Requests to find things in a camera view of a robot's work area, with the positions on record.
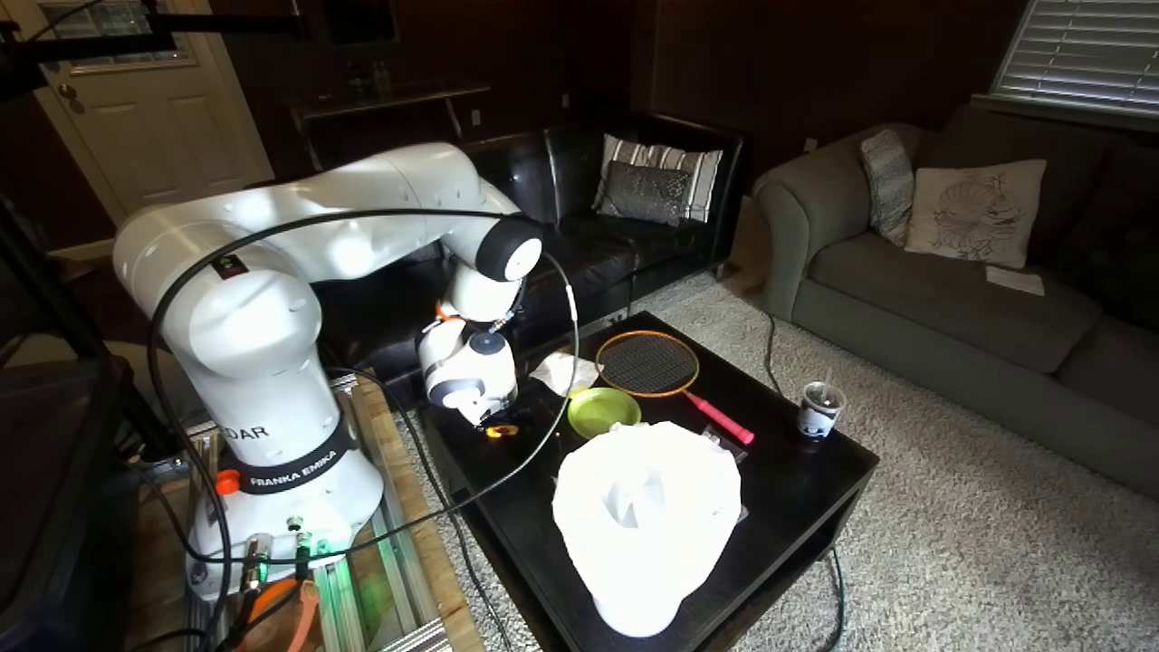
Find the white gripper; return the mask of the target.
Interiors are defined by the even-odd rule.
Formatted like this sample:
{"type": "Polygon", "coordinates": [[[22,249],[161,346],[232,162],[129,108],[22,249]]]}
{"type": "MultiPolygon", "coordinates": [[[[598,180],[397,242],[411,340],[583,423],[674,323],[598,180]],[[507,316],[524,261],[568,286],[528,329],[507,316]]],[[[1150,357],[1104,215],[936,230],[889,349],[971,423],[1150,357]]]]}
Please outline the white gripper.
{"type": "Polygon", "coordinates": [[[419,339],[423,395],[466,423],[507,410],[517,395],[513,351],[504,334],[470,329],[463,319],[435,323],[419,339]]]}

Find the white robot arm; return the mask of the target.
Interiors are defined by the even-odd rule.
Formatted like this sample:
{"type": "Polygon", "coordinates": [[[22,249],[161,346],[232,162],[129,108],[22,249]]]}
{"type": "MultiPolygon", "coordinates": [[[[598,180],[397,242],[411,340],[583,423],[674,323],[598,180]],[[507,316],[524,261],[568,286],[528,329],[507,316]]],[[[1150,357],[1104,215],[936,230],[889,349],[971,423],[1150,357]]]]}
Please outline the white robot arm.
{"type": "Polygon", "coordinates": [[[189,529],[189,589],[209,602],[262,552],[341,552],[385,496],[318,362],[316,290],[423,247],[458,258],[452,316],[512,316],[543,238],[449,141],[386,149],[316,178],[137,211],[111,270],[228,445],[189,529]]]}

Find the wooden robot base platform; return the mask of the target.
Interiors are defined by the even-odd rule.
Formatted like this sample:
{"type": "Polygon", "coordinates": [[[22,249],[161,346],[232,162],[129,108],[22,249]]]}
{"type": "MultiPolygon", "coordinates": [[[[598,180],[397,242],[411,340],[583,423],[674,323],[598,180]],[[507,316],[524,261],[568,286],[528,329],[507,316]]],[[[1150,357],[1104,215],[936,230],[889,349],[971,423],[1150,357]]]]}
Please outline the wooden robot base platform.
{"type": "Polygon", "coordinates": [[[214,470],[214,499],[232,526],[199,508],[189,529],[189,580],[204,602],[254,602],[232,616],[232,652],[482,652],[482,630],[449,566],[423,476],[407,453],[391,404],[370,377],[337,380],[341,436],[370,463],[373,508],[355,529],[302,516],[248,534],[251,496],[219,432],[189,432],[214,470]]]}

